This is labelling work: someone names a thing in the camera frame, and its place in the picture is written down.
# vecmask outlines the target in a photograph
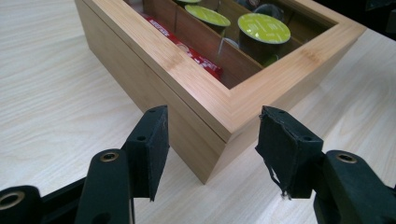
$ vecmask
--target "black plastic part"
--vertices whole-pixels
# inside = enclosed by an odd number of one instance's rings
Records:
[[[44,196],[42,200],[45,215],[42,223],[74,223],[84,182],[85,177]]]
[[[283,110],[263,106],[260,118],[256,150],[273,180],[291,198],[310,198],[312,171],[323,157],[323,140]]]
[[[121,148],[131,166],[134,198],[155,199],[169,150],[166,105],[148,110]]]
[[[37,188],[19,186],[0,192],[0,223],[36,224],[41,218],[42,202]]]
[[[342,223],[396,223],[396,198],[361,157],[329,151],[323,162]]]
[[[75,223],[131,223],[130,198],[125,152],[119,149],[100,152],[92,158]]]

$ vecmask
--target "table surface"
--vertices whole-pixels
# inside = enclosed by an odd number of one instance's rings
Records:
[[[324,141],[396,184],[396,43],[367,30],[289,111]],[[0,189],[46,195],[120,148],[143,113],[89,50],[72,0],[0,2]],[[313,199],[283,200],[253,143],[206,185],[171,148],[137,223],[316,223]]]

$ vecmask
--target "red package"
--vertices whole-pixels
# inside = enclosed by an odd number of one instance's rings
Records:
[[[220,80],[220,76],[223,72],[222,68],[210,62],[207,58],[204,58],[201,54],[195,51],[192,48],[181,43],[173,34],[168,32],[165,28],[163,28],[158,22],[152,19],[150,16],[142,15],[151,25],[157,28],[164,36],[168,37],[174,44],[176,44],[180,49],[185,51],[190,58],[195,60],[199,65],[201,65],[208,73],[210,73],[217,80]]]

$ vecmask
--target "wooden table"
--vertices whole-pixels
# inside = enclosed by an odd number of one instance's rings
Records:
[[[367,30],[289,111],[396,184],[396,43]],[[73,0],[0,2],[0,189],[46,195],[86,175],[94,154],[122,146],[143,113],[88,49]],[[170,150],[142,223],[316,223],[313,200],[282,200],[252,144],[202,185]]]

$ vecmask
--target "wooden box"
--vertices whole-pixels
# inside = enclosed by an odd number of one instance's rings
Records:
[[[262,105],[291,108],[365,29],[310,0],[277,2],[291,40],[264,68],[228,42],[219,50],[221,36],[172,0],[144,1],[145,13],[223,67],[218,81],[123,0],[76,0],[91,50],[141,110],[168,105],[171,146],[203,183],[257,139]],[[233,0],[221,0],[218,10],[232,24],[247,12]],[[237,38],[238,29],[228,29]]]

